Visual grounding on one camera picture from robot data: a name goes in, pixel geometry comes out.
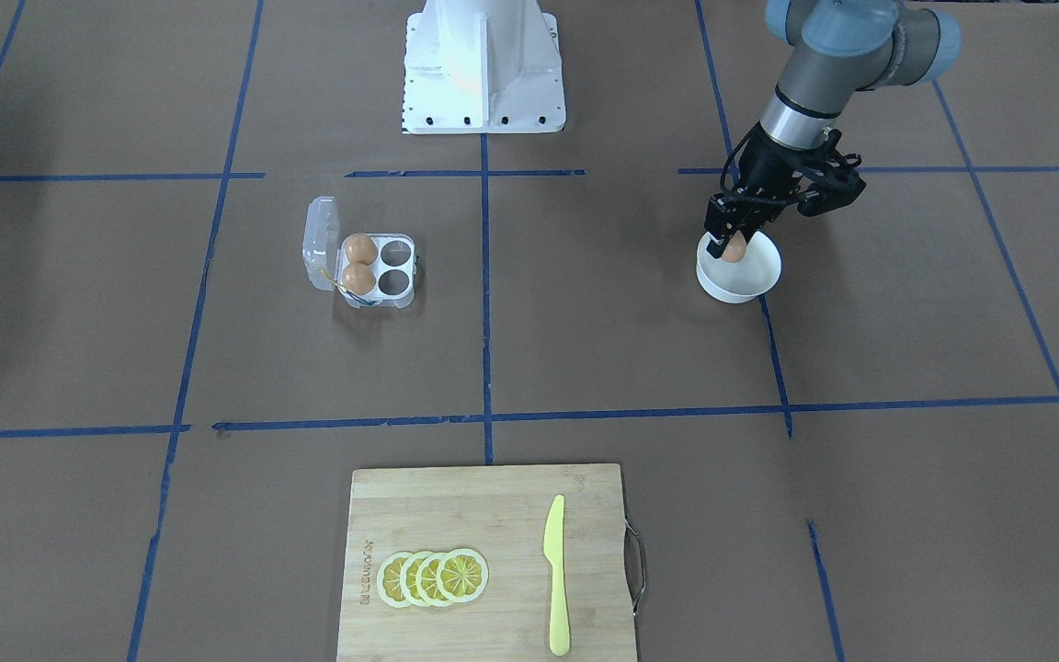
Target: cutting board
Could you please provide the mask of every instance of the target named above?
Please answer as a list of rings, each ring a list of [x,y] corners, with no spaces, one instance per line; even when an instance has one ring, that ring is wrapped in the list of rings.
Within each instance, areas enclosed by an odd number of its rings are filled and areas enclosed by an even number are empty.
[[[345,536],[339,662],[558,661],[548,646],[542,533],[567,496],[567,661],[635,662],[617,464],[356,470]],[[388,607],[375,591],[396,552],[471,548],[488,562],[473,603]]]

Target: clear plastic egg carton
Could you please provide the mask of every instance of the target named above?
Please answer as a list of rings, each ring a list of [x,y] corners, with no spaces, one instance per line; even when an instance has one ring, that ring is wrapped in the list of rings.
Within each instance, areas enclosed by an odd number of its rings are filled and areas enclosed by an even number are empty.
[[[378,249],[378,256],[365,265],[374,274],[374,288],[359,297],[340,284],[341,273],[349,265],[340,234],[337,200],[331,196],[312,200],[305,219],[302,246],[302,257],[312,286],[330,292],[339,290],[351,307],[409,306],[415,299],[415,241],[406,234],[366,233]]]

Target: plastic knife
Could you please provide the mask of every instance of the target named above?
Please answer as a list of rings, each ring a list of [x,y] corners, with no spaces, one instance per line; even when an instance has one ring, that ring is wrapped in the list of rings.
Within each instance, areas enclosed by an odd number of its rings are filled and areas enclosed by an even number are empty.
[[[555,496],[546,516],[546,533],[542,536],[541,553],[551,567],[550,651],[558,657],[571,650],[571,619],[567,612],[567,573],[562,569],[562,511],[567,498]]]

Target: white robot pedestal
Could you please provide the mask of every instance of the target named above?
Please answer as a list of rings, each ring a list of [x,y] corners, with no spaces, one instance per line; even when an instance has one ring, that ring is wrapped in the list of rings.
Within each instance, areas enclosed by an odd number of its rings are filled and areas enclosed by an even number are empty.
[[[428,0],[408,18],[407,133],[550,133],[567,125],[558,21],[537,0]]]

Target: brown egg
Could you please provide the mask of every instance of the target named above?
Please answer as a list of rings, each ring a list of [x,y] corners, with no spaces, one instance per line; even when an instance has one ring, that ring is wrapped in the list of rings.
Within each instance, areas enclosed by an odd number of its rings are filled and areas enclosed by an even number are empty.
[[[345,258],[357,264],[374,264],[379,256],[379,248],[375,247],[374,239],[366,234],[351,234],[345,237],[341,247],[345,251]]]
[[[747,238],[741,232],[735,232],[726,244],[726,250],[721,253],[721,258],[726,262],[738,262],[747,256]]]
[[[341,272],[341,284],[358,297],[365,297],[374,289],[374,272],[365,264],[351,264]]]

